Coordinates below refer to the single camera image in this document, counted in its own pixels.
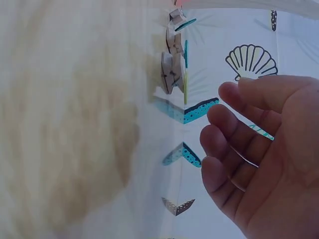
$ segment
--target seashell print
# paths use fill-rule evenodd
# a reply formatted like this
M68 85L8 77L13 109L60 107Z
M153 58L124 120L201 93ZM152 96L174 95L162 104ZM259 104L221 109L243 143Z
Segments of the seashell print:
M276 61L261 46L252 44L237 46L229 52L225 60L237 73L235 81L239 81L240 77L257 79L278 74Z

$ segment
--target palm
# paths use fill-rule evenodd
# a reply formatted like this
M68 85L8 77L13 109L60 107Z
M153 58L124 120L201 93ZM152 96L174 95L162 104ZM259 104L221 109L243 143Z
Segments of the palm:
M311 221L315 217L315 212L310 217L301 215L319 199L316 190L308 190L319 178L319 162L315 160L319 132L311 127L318 118L310 116L319 109L319 99L304 97L309 89L315 87L312 84L309 88L304 81L280 106L269 106L272 103L262 99L257 106L274 109L264 111L247 104L237 85L226 83L220 88L222 99L233 109L275 135L273 142L238 121L222 105L208 113L211 125L202 131L201 143L207 155L219 161L203 161L203 181L216 205L249 238L298 237L289 234L291 229L301 227L297 223L301 218ZM257 94L250 92L248 98L255 101L260 97Z

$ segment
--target decorative print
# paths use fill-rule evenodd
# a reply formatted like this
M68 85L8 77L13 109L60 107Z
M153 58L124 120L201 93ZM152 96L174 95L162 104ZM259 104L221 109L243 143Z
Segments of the decorative print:
M239 81L240 77L256 79L278 74L276 61L261 46L252 44L237 46L229 52L225 60L237 73L235 81Z
M273 136L271 136L270 134L268 134L267 132L263 131L261 128L259 128L258 126L256 126L255 124L252 124L249 126L250 128L252 128L254 131L256 131L257 133L263 135L264 137L267 137L271 140L274 140L275 138Z
M270 16L271 16L271 29L273 31L276 31L276 29L277 29L277 11L272 10L270 12Z
M161 198L161 199L164 203L164 206L167 208L167 210L169 210L176 217L182 214L183 212L187 211L195 201L195 199L193 199L177 207L175 204L171 203L166 198Z
M209 108L219 103L218 98L213 98L207 101L200 102L193 107L183 110L182 108L171 103L169 100L165 100L157 96L154 96L154 99L155 99L155 106L161 112L163 112L164 114L168 115L172 119L183 124L190 123L206 115Z
M164 159L162 164L168 166L178 159L184 157L188 162L197 168L201 167L201 161L197 155L187 146L186 143L181 143L172 152L170 152Z
M214 16L213 14L202 14L198 13L197 10L191 9L191 10L184 10L185 15L187 15L188 19L196 18L197 21L186 27L184 29L184 37L186 40L192 40L197 45L198 40L200 40L202 43L205 43L204 37L202 35L202 32L205 31L211 31L212 28L216 28L216 25L211 24L211 18ZM199 30L201 27L206 28L205 31Z
M293 38L299 48L312 61L319 64L319 20L291 14L291 32L289 37Z

